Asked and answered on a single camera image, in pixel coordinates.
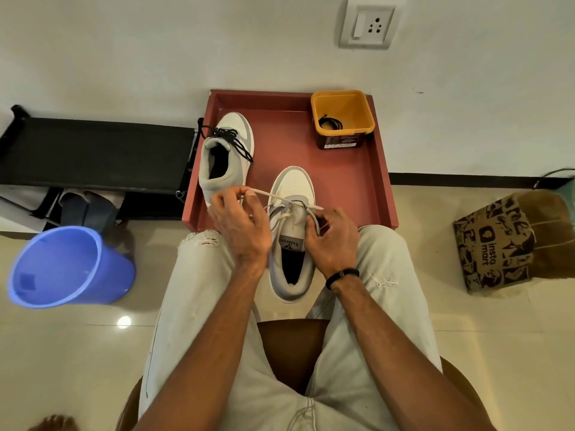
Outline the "person's right hand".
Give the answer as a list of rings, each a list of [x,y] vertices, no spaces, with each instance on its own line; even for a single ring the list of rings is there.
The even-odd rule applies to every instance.
[[[325,279],[346,268],[356,267],[358,227],[341,208],[316,210],[315,215],[322,226],[322,250],[312,256],[316,268]]]

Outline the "white shoelace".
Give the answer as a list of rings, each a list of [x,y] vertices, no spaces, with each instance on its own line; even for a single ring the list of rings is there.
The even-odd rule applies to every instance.
[[[306,210],[307,214],[313,218],[314,223],[315,223],[315,226],[316,226],[316,232],[317,232],[318,235],[320,234],[320,232],[321,232],[321,230],[322,230],[323,227],[319,225],[319,222],[318,222],[318,220],[317,220],[317,217],[316,217],[316,215],[315,215],[315,212],[316,212],[316,210],[318,210],[318,211],[319,211],[319,210],[324,210],[323,207],[318,206],[318,205],[314,205],[314,204],[309,204],[309,203],[306,203],[305,201],[290,200],[290,199],[283,198],[283,197],[281,197],[281,196],[278,196],[278,195],[275,195],[275,194],[272,194],[272,193],[268,193],[268,192],[265,192],[265,191],[263,191],[263,190],[256,189],[256,188],[249,188],[249,189],[252,190],[254,193],[256,193],[256,194],[258,194],[258,195],[267,195],[268,197],[271,197],[271,198],[274,198],[274,199],[279,199],[280,201],[286,202],[286,203],[288,203],[288,204],[293,204],[293,205],[296,205],[296,206],[298,206],[299,204],[301,204],[300,206],[301,206],[302,208],[304,208],[304,209]]]

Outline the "person's left forearm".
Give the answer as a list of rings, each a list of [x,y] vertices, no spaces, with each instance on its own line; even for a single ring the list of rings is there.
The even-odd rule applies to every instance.
[[[256,431],[273,378],[252,311],[264,272],[237,262],[223,295],[133,431]]]

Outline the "person's right forearm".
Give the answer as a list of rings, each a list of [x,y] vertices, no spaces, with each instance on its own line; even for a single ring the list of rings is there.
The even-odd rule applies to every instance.
[[[378,306],[358,277],[343,276],[332,290],[401,431],[497,431]]]

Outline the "black wristband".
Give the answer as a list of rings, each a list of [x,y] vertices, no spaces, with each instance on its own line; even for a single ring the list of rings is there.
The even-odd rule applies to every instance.
[[[361,274],[360,274],[360,271],[356,268],[342,269],[341,271],[334,273],[330,277],[327,277],[326,283],[325,283],[325,288],[331,291],[332,285],[345,276],[355,276],[355,277],[359,278],[359,277],[361,277]]]

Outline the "red wooden tray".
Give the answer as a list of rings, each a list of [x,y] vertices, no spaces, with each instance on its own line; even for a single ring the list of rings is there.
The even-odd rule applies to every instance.
[[[285,167],[299,166],[311,177],[319,206],[342,207],[358,226],[398,228],[378,125],[358,148],[324,151],[316,145],[311,93],[212,89],[204,124],[214,126],[229,112],[241,113],[252,127],[248,186],[269,192]]]

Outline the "white grey sneaker black lace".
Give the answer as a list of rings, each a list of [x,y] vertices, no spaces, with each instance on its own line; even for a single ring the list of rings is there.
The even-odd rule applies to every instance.
[[[254,155],[253,132],[248,120],[240,113],[224,115],[214,128],[233,128],[239,132],[241,142],[248,152]],[[198,182],[204,195],[206,207],[211,205],[211,197],[228,187],[243,186],[247,181],[250,164],[223,139],[203,138],[199,148]]]

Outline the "brown round stool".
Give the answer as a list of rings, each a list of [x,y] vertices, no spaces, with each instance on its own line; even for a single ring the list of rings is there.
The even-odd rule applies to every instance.
[[[258,323],[263,349],[277,379],[299,394],[305,394],[314,366],[323,348],[329,324],[325,319],[283,319]],[[489,419],[487,410],[470,381],[452,363],[441,357],[443,374]],[[132,431],[138,418],[142,377],[131,391],[115,431]]]

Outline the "dark sandals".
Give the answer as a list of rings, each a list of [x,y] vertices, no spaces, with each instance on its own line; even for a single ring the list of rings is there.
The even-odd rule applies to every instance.
[[[117,225],[125,196],[125,192],[66,189],[58,200],[60,225],[83,226],[105,234]]]

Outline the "light ripped jeans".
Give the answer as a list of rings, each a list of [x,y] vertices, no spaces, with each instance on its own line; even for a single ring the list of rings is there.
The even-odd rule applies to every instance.
[[[381,225],[363,226],[359,233],[358,268],[370,295],[442,371],[427,301],[405,240]],[[139,418],[204,325],[232,267],[225,240],[216,231],[191,233],[180,244],[143,372]],[[311,398],[274,376],[253,310],[220,430],[398,431],[337,300],[306,390]]]

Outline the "black shoe rack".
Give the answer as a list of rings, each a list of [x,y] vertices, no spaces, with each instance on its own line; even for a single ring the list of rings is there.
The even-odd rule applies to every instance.
[[[41,118],[25,108],[0,133],[0,184],[125,192],[123,220],[180,220],[197,130]]]

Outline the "brown printed paper bag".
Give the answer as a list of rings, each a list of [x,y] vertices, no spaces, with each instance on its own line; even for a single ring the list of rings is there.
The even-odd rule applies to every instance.
[[[557,191],[514,192],[453,222],[466,290],[575,279],[575,217]]]

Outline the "blue plastic bucket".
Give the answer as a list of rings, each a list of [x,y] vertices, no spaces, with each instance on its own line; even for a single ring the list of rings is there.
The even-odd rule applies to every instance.
[[[7,280],[10,301],[29,309],[111,304],[131,289],[136,268],[83,226],[38,234],[18,254]]]

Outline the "person's bare foot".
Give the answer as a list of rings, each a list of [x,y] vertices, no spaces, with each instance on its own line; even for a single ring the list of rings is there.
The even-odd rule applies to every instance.
[[[38,424],[27,431],[80,431],[74,417],[64,414],[54,414],[43,418]]]

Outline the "white wall socket plate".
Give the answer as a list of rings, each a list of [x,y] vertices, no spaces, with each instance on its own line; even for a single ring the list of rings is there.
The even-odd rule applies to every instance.
[[[388,50],[406,0],[347,0],[339,47]]]

